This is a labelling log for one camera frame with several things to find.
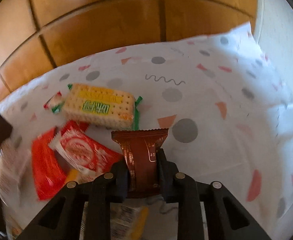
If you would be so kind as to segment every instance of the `brown snack package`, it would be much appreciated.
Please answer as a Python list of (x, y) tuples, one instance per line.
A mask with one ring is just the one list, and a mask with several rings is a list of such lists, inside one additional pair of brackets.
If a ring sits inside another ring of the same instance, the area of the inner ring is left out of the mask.
[(139, 198), (160, 193), (156, 152), (168, 136), (168, 129), (113, 131), (112, 140), (120, 144), (130, 171), (128, 197)]

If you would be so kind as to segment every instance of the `gray circle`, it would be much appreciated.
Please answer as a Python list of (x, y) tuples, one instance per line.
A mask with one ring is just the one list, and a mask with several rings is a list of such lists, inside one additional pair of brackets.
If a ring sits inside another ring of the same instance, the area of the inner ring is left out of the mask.
[(87, 74), (86, 80), (87, 81), (95, 80), (99, 77), (99, 75), (100, 75), (100, 71), (92, 71), (89, 74)]
[(21, 111), (23, 111), (23, 110), (27, 107), (27, 104), (28, 104), (28, 102), (24, 102), (24, 103), (21, 105)]
[(22, 136), (19, 136), (14, 142), (14, 148), (17, 149), (21, 145), (21, 142), (22, 142)]
[(212, 183), (212, 186), (213, 186), (214, 188), (221, 188), (221, 187), (222, 187), (222, 184), (221, 184), (219, 181), (214, 181), (214, 182)]
[(204, 73), (207, 77), (209, 77), (209, 78), (214, 78), (214, 77), (215, 77), (214, 72), (211, 71), (211, 70), (209, 70), (209, 69), (207, 69), (207, 70), (203, 70), (203, 73)]
[(108, 173), (104, 174), (104, 178), (105, 179), (112, 179), (113, 178), (113, 173), (108, 172)]
[(172, 127), (174, 138), (182, 143), (189, 143), (198, 136), (196, 123), (191, 119), (181, 119)]
[(165, 58), (163, 58), (163, 57), (153, 57), (151, 59), (151, 62), (153, 64), (163, 64), (165, 62)]
[(75, 181), (70, 181), (70, 182), (68, 182), (68, 184), (66, 186), (68, 188), (74, 188), (76, 186), (76, 182)]
[(285, 199), (280, 198), (279, 204), (278, 204), (278, 210), (277, 210), (277, 218), (282, 217), (284, 212), (285, 212)]
[(116, 89), (122, 86), (123, 82), (121, 78), (114, 78), (107, 82), (106, 86), (108, 88)]
[(63, 81), (65, 79), (67, 79), (70, 76), (70, 74), (64, 74), (61, 78), (60, 81)]
[(256, 76), (255, 74), (253, 74), (253, 73), (252, 73), (251, 71), (249, 71), (249, 70), (247, 70), (246, 73), (247, 73), (250, 77), (252, 77), (252, 78), (254, 78), (254, 79), (257, 78), (257, 76)]
[(200, 50), (199, 51), (203, 56), (210, 56), (210, 53), (209, 52), (207, 52), (207, 51), (205, 51), (205, 50)]
[(229, 44), (228, 38), (227, 37), (224, 37), (224, 36), (220, 38), (220, 42), (223, 45), (228, 45)]
[(178, 172), (175, 174), (175, 177), (177, 179), (184, 179), (186, 177), (186, 175), (183, 172)]
[(243, 93), (243, 95), (244, 95), (246, 98), (248, 98), (248, 99), (250, 99), (250, 100), (253, 100), (253, 99), (254, 99), (254, 94), (253, 94), (249, 89), (247, 89), (247, 88), (242, 88), (242, 93)]
[(259, 60), (259, 59), (256, 59), (255, 62), (256, 62), (259, 66), (262, 66), (262, 64), (263, 64), (262, 61)]
[(162, 97), (168, 102), (178, 102), (182, 99), (182, 93), (177, 88), (167, 88), (162, 92)]

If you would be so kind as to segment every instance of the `yellow biscuit wrapper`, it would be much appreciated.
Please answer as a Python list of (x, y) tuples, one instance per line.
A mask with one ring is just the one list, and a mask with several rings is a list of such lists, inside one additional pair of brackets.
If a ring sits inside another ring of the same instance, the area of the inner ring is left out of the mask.
[(62, 113), (67, 119), (113, 129), (131, 129), (135, 99), (130, 93), (85, 84), (69, 85)]

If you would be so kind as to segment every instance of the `metal rivet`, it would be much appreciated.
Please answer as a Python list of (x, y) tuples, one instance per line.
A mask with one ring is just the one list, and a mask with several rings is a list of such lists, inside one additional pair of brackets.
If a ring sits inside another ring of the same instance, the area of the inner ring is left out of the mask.
[(74, 188), (76, 186), (76, 182), (75, 181), (70, 181), (70, 182), (68, 182), (68, 184), (66, 186), (68, 188)]
[(175, 174), (175, 177), (177, 179), (184, 179), (186, 175), (183, 172), (178, 172), (177, 174)]
[(104, 178), (105, 179), (112, 179), (113, 178), (113, 173), (108, 172), (108, 173), (104, 174)]
[(221, 188), (222, 187), (222, 184), (220, 182), (218, 182), (218, 181), (215, 181), (215, 182), (212, 183), (212, 186), (214, 188)]

